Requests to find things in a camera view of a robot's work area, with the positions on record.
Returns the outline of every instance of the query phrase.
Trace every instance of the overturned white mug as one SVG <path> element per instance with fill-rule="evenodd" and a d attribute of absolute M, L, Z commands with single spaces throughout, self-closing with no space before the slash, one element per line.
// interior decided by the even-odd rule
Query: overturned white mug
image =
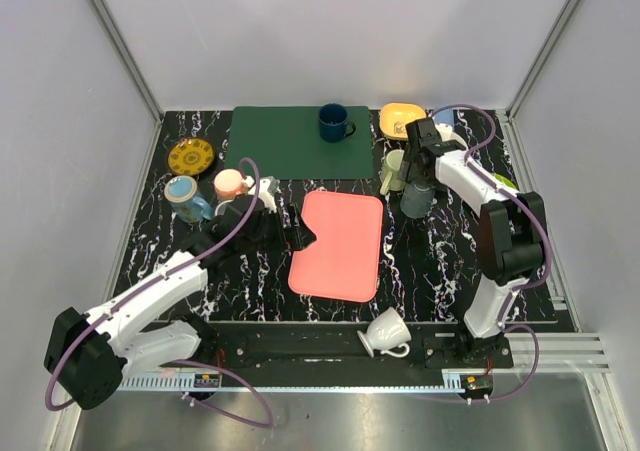
<path fill-rule="evenodd" d="M 411 341 L 411 333 L 393 308 L 387 309 L 374 319 L 367 328 L 366 334 L 358 331 L 358 337 L 372 358 L 374 350 L 394 358 L 404 358 L 409 354 L 408 342 Z M 404 348 L 404 351 L 400 353 L 391 351 L 397 347 Z"/>

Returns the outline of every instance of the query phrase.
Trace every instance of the gray cup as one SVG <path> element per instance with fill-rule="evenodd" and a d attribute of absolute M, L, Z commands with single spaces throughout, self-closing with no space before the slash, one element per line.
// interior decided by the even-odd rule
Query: gray cup
<path fill-rule="evenodd" d="M 409 218 L 424 218 L 431 209 L 436 189 L 425 181 L 412 181 L 404 188 L 400 209 Z"/>

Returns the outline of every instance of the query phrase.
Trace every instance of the robotic arm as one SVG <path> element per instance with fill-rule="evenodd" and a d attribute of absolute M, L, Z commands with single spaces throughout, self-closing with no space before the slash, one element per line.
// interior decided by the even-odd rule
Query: robotic arm
<path fill-rule="evenodd" d="M 180 359 L 206 362 L 214 357 L 216 333 L 197 315 L 161 329 L 141 331 L 180 300 L 205 289 L 209 273 L 215 273 L 226 259 L 267 246 L 297 251 L 316 240 L 295 205 L 290 204 L 283 211 L 276 208 L 277 180 L 264 178 L 260 181 L 258 205 L 234 239 L 203 260 L 167 275 L 168 270 L 193 260 L 226 236 L 246 213 L 255 189 L 229 203 L 224 213 L 214 218 L 210 231 L 191 235 L 163 266 L 126 292 L 84 314 L 69 308 L 58 315 L 44 362 L 51 373 L 83 331 L 105 314 L 109 316 L 71 354 L 58 379 L 82 409 L 103 403 L 123 380 L 142 371 Z M 159 277 L 162 279 L 151 290 L 138 294 L 121 311 L 111 314 L 119 302 Z"/>
<path fill-rule="evenodd" d="M 464 316 L 460 353 L 473 356 L 499 336 L 517 297 L 515 286 L 528 283 L 544 263 L 540 235 L 517 206 L 496 190 L 516 195 L 546 231 L 544 203 L 537 193 L 506 187 L 475 161 L 465 159 L 455 139 L 443 140 L 430 118 L 406 125 L 408 143 L 399 178 L 441 183 L 455 191 L 479 217 L 476 258 L 482 277 L 473 304 Z"/>

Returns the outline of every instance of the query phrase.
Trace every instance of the blue mug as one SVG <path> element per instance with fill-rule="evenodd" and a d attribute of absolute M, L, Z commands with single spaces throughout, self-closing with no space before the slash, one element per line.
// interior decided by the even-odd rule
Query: blue mug
<path fill-rule="evenodd" d="M 213 219 L 213 208 L 207 203 L 198 183 L 191 176 L 176 176 L 164 187 L 164 197 L 183 221 L 195 224 L 202 219 Z"/>
<path fill-rule="evenodd" d="M 329 143 L 337 143 L 356 132 L 356 125 L 348 120 L 347 108 L 340 104 L 325 104 L 320 108 L 318 121 L 320 136 Z"/>

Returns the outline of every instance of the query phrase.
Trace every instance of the mug handle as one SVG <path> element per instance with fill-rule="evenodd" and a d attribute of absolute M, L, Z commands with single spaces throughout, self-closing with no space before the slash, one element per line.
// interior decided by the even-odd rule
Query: mug handle
<path fill-rule="evenodd" d="M 353 133 L 356 132 L 356 124 L 354 122 L 349 121 L 347 123 L 347 126 L 351 126 L 351 131 L 344 135 L 345 138 L 348 138 L 349 136 L 351 136 Z"/>
<path fill-rule="evenodd" d="M 389 192 L 389 185 L 391 184 L 391 178 L 393 173 L 387 173 L 382 180 L 382 186 L 380 187 L 380 194 L 386 196 Z"/>
<path fill-rule="evenodd" d="M 394 353 L 391 350 L 385 349 L 380 351 L 380 354 L 388 354 L 389 356 L 393 356 L 394 358 L 406 358 L 409 354 L 409 345 L 407 343 L 402 343 L 398 348 L 404 348 L 404 351 L 401 353 Z"/>
<path fill-rule="evenodd" d="M 204 219 L 213 219 L 213 208 L 200 196 L 194 196 L 193 202 L 202 209 L 202 217 Z"/>

